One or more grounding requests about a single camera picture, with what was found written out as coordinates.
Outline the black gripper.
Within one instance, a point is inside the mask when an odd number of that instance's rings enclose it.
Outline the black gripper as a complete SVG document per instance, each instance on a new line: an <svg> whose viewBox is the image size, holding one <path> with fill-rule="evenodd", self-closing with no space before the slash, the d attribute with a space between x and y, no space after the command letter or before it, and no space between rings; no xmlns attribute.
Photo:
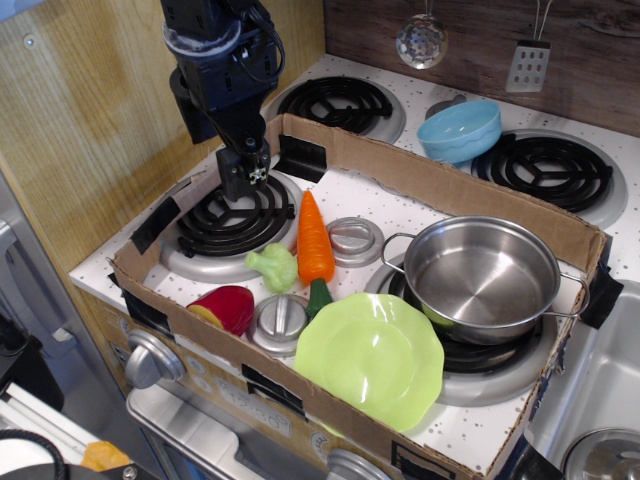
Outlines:
<svg viewBox="0 0 640 480"><path fill-rule="evenodd" d="M176 56L172 92L194 145L220 137L223 194L231 201L265 188L270 149L260 114L279 77L279 35L271 24L226 24L211 38L168 29Z"/></svg>

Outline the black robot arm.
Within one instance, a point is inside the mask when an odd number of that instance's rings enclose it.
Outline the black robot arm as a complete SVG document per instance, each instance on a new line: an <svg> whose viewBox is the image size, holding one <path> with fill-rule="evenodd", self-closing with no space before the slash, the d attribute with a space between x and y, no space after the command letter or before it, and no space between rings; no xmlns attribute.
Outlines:
<svg viewBox="0 0 640 480"><path fill-rule="evenodd" d="M266 186L271 163L261 108L278 85L284 46L258 1L164 1L162 33L177 66L170 88L191 140L215 136L224 195Z"/></svg>

